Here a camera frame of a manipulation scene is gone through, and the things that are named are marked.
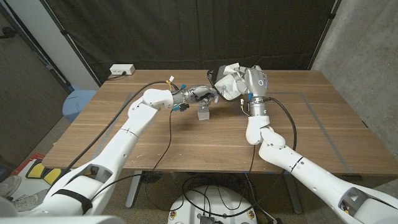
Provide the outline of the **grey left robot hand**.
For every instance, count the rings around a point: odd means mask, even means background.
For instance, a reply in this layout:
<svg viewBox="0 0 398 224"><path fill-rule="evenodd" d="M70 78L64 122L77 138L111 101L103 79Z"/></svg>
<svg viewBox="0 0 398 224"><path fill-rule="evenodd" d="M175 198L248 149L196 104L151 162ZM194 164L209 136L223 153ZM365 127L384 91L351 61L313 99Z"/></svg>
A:
<svg viewBox="0 0 398 224"><path fill-rule="evenodd" d="M209 106L212 101L218 102L218 94L212 87L206 85L193 85L189 88L181 88L172 92L174 111L185 111L191 104Z"/></svg>

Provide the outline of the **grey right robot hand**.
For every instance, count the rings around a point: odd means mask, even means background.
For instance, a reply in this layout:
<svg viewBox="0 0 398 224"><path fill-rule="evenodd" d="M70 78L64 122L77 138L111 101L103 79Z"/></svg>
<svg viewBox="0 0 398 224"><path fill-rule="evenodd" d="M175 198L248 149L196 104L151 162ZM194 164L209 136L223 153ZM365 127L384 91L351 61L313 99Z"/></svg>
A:
<svg viewBox="0 0 398 224"><path fill-rule="evenodd" d="M267 75L258 65L251 68L239 67L238 73L238 78L235 78L236 88L240 94L247 95L250 116L265 116Z"/></svg>

